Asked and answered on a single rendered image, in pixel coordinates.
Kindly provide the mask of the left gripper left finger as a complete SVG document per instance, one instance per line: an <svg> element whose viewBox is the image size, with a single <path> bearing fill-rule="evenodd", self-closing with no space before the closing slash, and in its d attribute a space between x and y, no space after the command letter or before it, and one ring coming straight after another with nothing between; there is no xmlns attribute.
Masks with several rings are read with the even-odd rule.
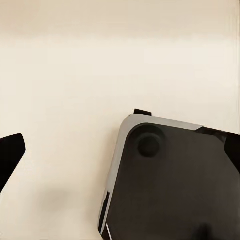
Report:
<svg viewBox="0 0 240 240"><path fill-rule="evenodd" d="M0 138L0 193L26 152L21 133Z"/></svg>

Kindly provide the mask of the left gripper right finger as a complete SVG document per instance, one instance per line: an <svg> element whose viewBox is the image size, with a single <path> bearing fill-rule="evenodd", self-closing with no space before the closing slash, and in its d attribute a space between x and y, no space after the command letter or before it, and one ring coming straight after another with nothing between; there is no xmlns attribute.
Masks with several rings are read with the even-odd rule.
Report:
<svg viewBox="0 0 240 240"><path fill-rule="evenodd" d="M240 135L229 132L224 151L240 173Z"/></svg>

